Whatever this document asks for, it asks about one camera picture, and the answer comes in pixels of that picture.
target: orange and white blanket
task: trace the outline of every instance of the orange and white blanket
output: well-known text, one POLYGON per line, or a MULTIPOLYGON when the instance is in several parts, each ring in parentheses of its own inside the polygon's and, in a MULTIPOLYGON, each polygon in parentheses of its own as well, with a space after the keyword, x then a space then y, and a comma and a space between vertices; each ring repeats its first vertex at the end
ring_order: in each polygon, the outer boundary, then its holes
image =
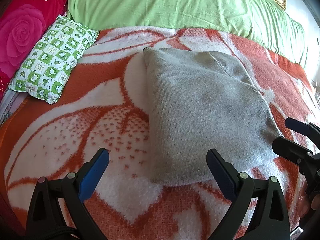
MULTIPOLYGON (((142 54, 147 46, 236 56, 269 104, 281 132, 314 150, 303 136, 284 127, 286 117, 314 123, 320 117, 300 65, 245 38, 215 30, 105 30, 72 71, 56 104, 27 97, 0 128, 4 171, 0 192, 23 225, 37 179, 58 179, 77 171, 100 147, 109 150, 111 161, 86 206, 108 239, 206 240, 218 225, 230 202, 213 180, 165 187, 148 179, 153 155, 142 54)), ((303 180, 297 167, 276 158, 247 172, 254 178, 278 177, 295 227, 303 180)), ((237 236, 244 233, 254 204, 237 236)), ((62 209, 70 224, 64 205, 62 209)))

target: black cable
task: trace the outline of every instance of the black cable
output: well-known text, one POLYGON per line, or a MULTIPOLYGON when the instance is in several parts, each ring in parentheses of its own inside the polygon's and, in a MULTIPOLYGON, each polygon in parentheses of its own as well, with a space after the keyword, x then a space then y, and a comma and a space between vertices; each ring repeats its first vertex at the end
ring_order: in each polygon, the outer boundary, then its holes
POLYGON ((39 236, 23 236, 20 238, 21 240, 50 240, 52 238, 55 238, 60 235, 64 234, 73 234, 75 236, 79 237, 79 232, 77 229, 67 226, 61 226, 52 230, 49 230, 48 232, 39 235, 39 236))

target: blue gripper pad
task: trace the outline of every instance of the blue gripper pad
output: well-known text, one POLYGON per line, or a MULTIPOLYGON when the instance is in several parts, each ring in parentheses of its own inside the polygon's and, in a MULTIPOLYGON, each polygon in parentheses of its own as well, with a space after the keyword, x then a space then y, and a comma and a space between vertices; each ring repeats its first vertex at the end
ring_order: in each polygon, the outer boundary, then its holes
POLYGON ((310 127, 308 124, 292 119, 290 117, 285 119, 284 125, 286 126, 286 128, 300 133, 304 136, 307 136, 310 133, 310 127))
POLYGON ((108 151, 102 148, 99 151, 101 151, 100 155, 93 164, 91 163, 91 168, 79 184, 78 196, 82 203, 92 196, 97 184, 99 183, 104 171, 109 164, 108 151))
POLYGON ((227 163, 216 149, 207 152, 207 165, 216 180, 223 196, 231 202, 237 199, 235 177, 238 172, 231 163, 227 163))

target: small pillow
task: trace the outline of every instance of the small pillow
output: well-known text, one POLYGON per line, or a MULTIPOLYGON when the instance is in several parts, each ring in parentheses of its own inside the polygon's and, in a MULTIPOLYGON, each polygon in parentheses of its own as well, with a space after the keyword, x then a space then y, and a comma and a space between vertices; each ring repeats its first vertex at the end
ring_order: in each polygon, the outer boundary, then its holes
POLYGON ((99 31, 59 15, 22 63, 9 89, 56 103, 71 70, 98 34, 99 31))
POLYGON ((0 70, 11 79, 67 0, 12 0, 0 17, 0 70))

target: pink pillow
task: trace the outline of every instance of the pink pillow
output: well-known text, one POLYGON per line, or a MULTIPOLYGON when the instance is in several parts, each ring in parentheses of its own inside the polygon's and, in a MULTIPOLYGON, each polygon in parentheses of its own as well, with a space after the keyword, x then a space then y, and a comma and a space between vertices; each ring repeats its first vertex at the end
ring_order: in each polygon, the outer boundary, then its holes
POLYGON ((3 98, 3 94, 7 89, 10 79, 5 73, 3 73, 0 69, 0 101, 3 98))
POLYGON ((59 14, 65 14, 66 3, 67 0, 12 0, 0 18, 0 79, 12 78, 47 28, 59 14))

